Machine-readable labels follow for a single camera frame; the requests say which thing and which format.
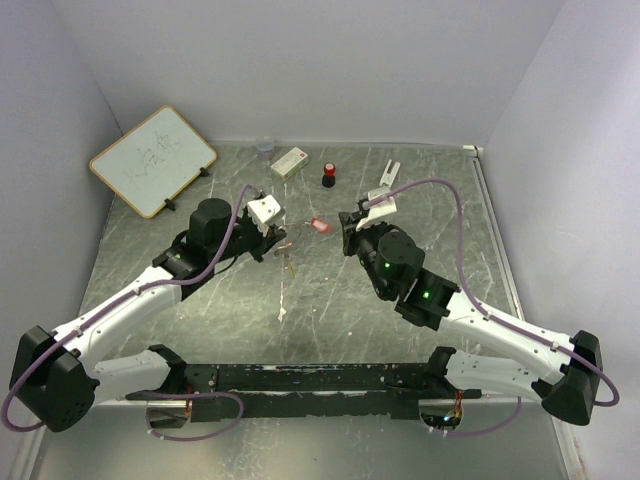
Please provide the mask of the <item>large metal keyring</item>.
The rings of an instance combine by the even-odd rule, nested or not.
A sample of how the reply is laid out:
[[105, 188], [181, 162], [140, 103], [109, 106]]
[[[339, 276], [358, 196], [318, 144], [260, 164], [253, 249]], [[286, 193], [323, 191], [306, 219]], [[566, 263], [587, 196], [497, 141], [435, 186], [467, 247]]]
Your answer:
[[311, 228], [310, 221], [302, 221], [296, 223], [287, 223], [281, 226], [286, 232], [286, 237], [282, 240], [274, 250], [274, 256], [278, 258], [289, 259], [292, 252], [299, 245], [302, 237]]

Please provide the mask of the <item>red key tag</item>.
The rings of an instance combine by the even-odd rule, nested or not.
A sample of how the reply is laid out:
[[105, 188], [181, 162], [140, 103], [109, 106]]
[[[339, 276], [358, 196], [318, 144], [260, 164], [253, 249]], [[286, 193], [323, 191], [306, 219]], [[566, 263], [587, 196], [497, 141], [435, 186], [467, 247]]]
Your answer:
[[326, 234], [331, 230], [331, 225], [324, 219], [314, 217], [310, 223], [311, 227], [318, 233]]

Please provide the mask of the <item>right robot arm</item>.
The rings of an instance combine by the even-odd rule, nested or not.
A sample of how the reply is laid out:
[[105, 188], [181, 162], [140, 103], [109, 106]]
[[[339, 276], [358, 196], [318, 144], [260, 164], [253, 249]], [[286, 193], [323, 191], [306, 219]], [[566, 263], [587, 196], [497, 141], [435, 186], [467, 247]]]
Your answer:
[[415, 326], [454, 332], [497, 352], [481, 360], [437, 348], [437, 365], [424, 374], [431, 395], [443, 398], [455, 389], [506, 393], [537, 401], [569, 424], [589, 424], [602, 371], [596, 336], [537, 327], [467, 295], [424, 268], [424, 251], [405, 231], [370, 222], [364, 210], [341, 212], [338, 218], [344, 255], [358, 259], [379, 299], [393, 303]]

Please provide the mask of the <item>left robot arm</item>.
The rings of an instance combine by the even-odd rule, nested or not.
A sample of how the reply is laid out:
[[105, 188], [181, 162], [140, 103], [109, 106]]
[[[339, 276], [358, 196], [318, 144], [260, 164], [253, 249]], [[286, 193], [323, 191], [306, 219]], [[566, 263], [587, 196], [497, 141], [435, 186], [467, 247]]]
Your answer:
[[187, 229], [116, 295], [51, 331], [35, 326], [22, 335], [8, 397], [53, 432], [71, 428], [93, 406], [118, 396], [151, 390], [165, 399], [178, 397], [187, 385], [186, 364], [170, 349], [153, 346], [113, 361], [106, 354], [144, 321], [205, 285], [218, 262], [243, 254], [262, 261], [286, 236], [277, 224], [284, 213], [264, 193], [236, 205], [201, 201]]

